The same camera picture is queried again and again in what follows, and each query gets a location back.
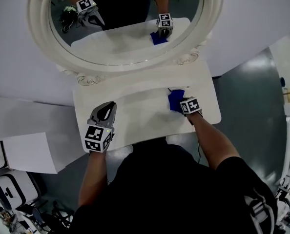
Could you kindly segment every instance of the mirror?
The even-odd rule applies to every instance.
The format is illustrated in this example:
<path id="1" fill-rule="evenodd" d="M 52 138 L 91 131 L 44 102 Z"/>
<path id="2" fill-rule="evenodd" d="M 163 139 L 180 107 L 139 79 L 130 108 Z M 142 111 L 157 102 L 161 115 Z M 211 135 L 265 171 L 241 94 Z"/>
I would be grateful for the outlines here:
<path id="1" fill-rule="evenodd" d="M 49 21 L 58 42 L 72 55 L 122 66 L 147 61 L 187 37 L 202 6 L 200 0 L 50 0 Z M 168 12 L 173 30 L 168 22 L 157 20 L 167 20 Z M 157 22 L 165 24 L 160 34 Z"/>

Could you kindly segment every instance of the blue rag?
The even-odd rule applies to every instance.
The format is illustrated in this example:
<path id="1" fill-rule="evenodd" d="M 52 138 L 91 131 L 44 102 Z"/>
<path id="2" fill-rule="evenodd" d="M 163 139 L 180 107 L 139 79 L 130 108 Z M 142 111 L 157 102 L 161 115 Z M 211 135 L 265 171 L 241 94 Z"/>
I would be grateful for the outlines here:
<path id="1" fill-rule="evenodd" d="M 170 110 L 182 113 L 180 102 L 183 100 L 184 93 L 185 91 L 182 89 L 171 91 L 171 94 L 168 95 Z"/>
<path id="2" fill-rule="evenodd" d="M 159 37 L 158 31 L 151 33 L 150 36 L 153 39 L 154 45 L 158 45 L 158 44 L 161 44 L 161 43 L 168 42 L 168 40 L 166 38 L 160 38 Z"/>

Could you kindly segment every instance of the blue cloth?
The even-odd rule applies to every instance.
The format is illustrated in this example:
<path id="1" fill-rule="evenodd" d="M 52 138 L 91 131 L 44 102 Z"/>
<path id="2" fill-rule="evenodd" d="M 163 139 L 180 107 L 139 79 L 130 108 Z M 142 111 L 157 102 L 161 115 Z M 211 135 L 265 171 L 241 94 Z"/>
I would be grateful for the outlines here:
<path id="1" fill-rule="evenodd" d="M 166 38 L 163 38 L 163 37 L 160 38 L 159 37 L 158 31 L 151 33 L 150 36 L 153 39 L 154 45 L 158 45 L 158 44 L 161 44 L 161 43 L 168 42 L 168 40 Z"/>
<path id="2" fill-rule="evenodd" d="M 180 102 L 183 100 L 184 93 L 185 91 L 182 89 L 171 91 L 171 94 L 168 95 L 170 110 L 182 113 Z"/>

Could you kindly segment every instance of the black shirt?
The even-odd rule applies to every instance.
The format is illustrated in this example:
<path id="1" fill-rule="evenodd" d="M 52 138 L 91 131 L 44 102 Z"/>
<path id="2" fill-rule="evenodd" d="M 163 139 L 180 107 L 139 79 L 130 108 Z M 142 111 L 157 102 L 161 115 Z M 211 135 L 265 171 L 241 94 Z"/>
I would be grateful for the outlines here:
<path id="1" fill-rule="evenodd" d="M 94 205 L 77 210 L 70 230 L 255 233 L 244 200 L 253 188 L 266 198 L 276 219 L 271 191 L 241 158 L 228 158 L 215 171 L 197 164 L 179 146 L 137 150 Z"/>
<path id="2" fill-rule="evenodd" d="M 94 0 L 105 29 L 123 27 L 146 20 L 150 0 Z"/>

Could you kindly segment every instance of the green floor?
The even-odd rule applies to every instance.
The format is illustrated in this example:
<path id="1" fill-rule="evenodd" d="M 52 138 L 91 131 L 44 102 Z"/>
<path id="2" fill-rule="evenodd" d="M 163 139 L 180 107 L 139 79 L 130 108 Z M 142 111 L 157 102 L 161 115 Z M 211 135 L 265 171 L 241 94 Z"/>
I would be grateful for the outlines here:
<path id="1" fill-rule="evenodd" d="M 269 49 L 215 79 L 214 85 L 222 115 L 222 121 L 216 127 L 229 137 L 247 164 L 272 187 L 280 178 L 284 164 L 286 117 L 279 76 Z M 169 136 L 167 141 L 184 147 L 198 160 L 195 133 Z M 131 146 L 107 152 L 110 181 L 130 152 Z M 88 155 L 81 157 L 58 175 L 43 174 L 47 195 L 76 209 L 87 159 Z M 203 155 L 201 164 L 207 164 Z"/>

